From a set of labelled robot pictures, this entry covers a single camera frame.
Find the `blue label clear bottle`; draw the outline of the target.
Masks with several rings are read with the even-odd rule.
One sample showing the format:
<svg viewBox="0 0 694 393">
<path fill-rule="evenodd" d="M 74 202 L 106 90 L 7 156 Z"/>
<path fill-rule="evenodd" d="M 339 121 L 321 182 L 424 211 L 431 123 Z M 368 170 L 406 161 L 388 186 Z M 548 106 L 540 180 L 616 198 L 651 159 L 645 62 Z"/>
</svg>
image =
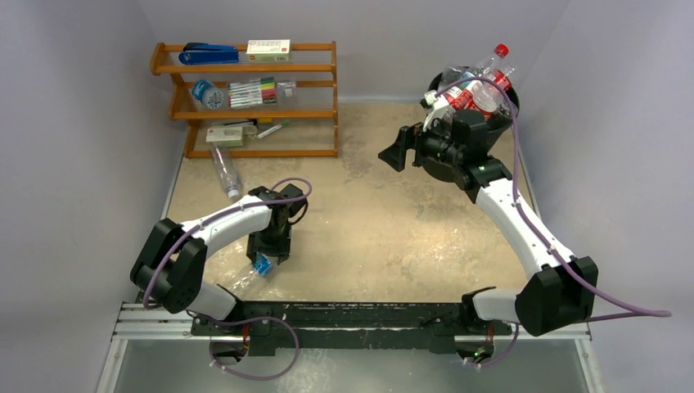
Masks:
<svg viewBox="0 0 694 393">
<path fill-rule="evenodd" d="M 225 278 L 220 286 L 239 298 L 250 298 L 266 286 L 268 276 L 276 266 L 277 264 L 272 258 L 257 253 L 254 260 L 229 278 Z"/>
</svg>

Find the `black ribbed waste bin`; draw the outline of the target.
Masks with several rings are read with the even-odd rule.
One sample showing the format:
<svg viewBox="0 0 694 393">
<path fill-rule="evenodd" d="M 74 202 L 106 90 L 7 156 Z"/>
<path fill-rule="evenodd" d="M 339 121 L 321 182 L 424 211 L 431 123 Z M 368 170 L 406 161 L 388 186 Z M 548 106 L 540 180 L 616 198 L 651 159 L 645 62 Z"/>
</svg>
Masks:
<svg viewBox="0 0 694 393">
<path fill-rule="evenodd" d="M 425 123 L 417 136 L 416 162 L 424 170 L 446 183 L 466 182 L 467 165 L 490 160 L 489 150 L 511 127 L 511 112 L 518 109 L 519 99 L 508 74 L 510 70 L 493 70 L 488 78 L 504 90 L 479 80 L 471 81 L 473 91 L 453 86 L 455 98 L 470 101 L 459 109 L 449 92 L 437 99 L 445 100 L 443 108 L 427 107 Z"/>
</svg>

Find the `red label bottle red cap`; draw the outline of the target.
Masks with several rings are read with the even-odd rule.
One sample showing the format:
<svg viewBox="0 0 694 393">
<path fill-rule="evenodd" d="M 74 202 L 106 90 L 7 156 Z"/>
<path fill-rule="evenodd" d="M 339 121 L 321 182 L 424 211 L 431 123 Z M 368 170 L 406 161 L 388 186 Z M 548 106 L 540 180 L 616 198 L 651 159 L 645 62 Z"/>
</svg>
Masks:
<svg viewBox="0 0 694 393">
<path fill-rule="evenodd" d="M 489 55 L 477 61 L 473 66 L 469 67 L 467 71 L 473 76 L 486 76 L 502 64 L 508 53 L 508 46 L 504 43 L 500 43 Z"/>
</svg>

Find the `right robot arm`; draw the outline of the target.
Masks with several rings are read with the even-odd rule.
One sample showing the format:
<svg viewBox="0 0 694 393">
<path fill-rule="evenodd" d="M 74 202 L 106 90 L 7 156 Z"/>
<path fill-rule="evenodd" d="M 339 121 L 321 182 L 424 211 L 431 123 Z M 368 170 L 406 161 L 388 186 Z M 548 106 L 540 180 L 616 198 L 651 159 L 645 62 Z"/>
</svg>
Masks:
<svg viewBox="0 0 694 393">
<path fill-rule="evenodd" d="M 485 120 L 477 111 L 459 111 L 451 123 L 434 120 L 403 126 L 378 157 L 397 172 L 408 151 L 413 166 L 464 191 L 497 226 L 516 253 L 528 278 L 519 291 L 487 287 L 462 296 L 459 321 L 471 333 L 492 320 L 517 323 L 534 337 L 587 321 L 595 295 L 598 267 L 559 242 L 518 193 L 514 174 L 490 155 L 511 127 L 510 120 Z"/>
</svg>

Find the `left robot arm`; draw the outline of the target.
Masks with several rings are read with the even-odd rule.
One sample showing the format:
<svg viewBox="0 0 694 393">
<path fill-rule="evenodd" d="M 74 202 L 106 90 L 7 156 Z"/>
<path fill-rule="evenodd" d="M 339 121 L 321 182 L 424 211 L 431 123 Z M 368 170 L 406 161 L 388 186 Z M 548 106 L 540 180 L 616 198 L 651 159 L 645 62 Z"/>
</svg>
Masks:
<svg viewBox="0 0 694 393">
<path fill-rule="evenodd" d="M 246 257 L 258 278 L 288 260 L 292 229 L 306 213 L 311 194 L 294 181 L 289 178 L 272 188 L 254 188 L 229 207 L 200 219 L 158 221 L 129 274 L 143 292 L 143 306 L 171 314 L 203 314 L 212 318 L 222 334 L 239 332 L 244 323 L 244 313 L 237 308 L 240 298 L 205 282 L 205 265 L 242 238 L 247 240 Z"/>
</svg>

